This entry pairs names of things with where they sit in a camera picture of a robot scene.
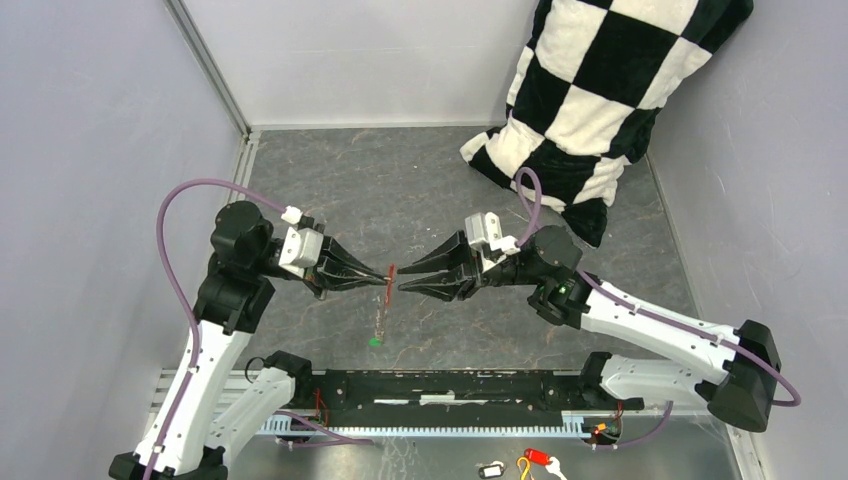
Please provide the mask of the red key tag with keyring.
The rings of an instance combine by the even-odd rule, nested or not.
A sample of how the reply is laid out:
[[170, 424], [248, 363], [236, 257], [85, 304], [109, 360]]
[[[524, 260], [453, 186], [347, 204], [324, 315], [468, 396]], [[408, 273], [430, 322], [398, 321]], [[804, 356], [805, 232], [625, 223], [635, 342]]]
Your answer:
[[380, 304], [380, 308], [378, 310], [377, 321], [375, 326], [374, 337], [378, 337], [384, 342], [385, 330], [386, 330], [386, 320], [388, 309], [391, 305], [391, 295], [393, 290], [393, 285], [396, 277], [396, 265], [394, 263], [389, 265], [388, 270], [388, 279], [385, 293], [382, 298], [382, 302]]

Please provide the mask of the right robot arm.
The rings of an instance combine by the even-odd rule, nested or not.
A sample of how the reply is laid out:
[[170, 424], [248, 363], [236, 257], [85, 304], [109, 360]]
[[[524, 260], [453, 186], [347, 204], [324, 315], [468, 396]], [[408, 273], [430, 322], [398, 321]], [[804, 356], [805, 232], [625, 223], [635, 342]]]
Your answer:
[[463, 301], [484, 287], [530, 286], [529, 306], [548, 323], [607, 335], [656, 354], [634, 360], [599, 353], [577, 382], [580, 400], [602, 408], [613, 399], [693, 401], [734, 427], [767, 429], [781, 359], [771, 329], [688, 317], [614, 287], [578, 268], [582, 252], [560, 226], [545, 226], [524, 245], [472, 227], [455, 232], [423, 258], [398, 269], [403, 292]]

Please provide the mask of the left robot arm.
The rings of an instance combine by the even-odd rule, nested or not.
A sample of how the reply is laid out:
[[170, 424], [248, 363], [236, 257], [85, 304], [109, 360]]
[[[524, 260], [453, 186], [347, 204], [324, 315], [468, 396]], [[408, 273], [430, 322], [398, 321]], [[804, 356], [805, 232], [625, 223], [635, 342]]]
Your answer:
[[276, 352], [253, 385], [216, 411], [231, 370], [256, 333], [275, 288], [296, 281], [318, 299], [329, 291], [381, 286], [386, 275], [360, 262], [322, 224], [289, 206], [277, 237], [259, 207], [242, 200], [215, 218], [208, 273], [190, 310], [186, 352], [153, 425], [134, 451], [117, 455], [113, 479], [224, 479], [233, 461], [275, 412], [314, 394], [308, 360]]

